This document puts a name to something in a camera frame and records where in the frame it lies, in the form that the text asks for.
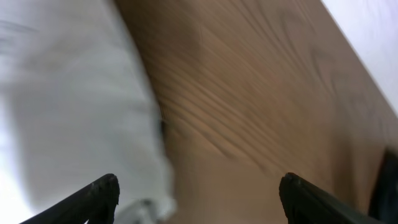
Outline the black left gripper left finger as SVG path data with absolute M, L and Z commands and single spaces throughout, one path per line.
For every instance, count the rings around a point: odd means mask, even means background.
M 113 224 L 120 188 L 114 174 L 106 174 L 21 224 Z

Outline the white t-shirt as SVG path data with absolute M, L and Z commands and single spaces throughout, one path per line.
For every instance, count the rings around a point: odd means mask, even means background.
M 1 0 L 1 222 L 105 174 L 116 223 L 176 211 L 160 110 L 113 1 Z

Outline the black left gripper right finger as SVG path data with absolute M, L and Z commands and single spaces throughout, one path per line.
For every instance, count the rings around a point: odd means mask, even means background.
M 380 224 L 294 173 L 280 181 L 279 197 L 288 224 Z

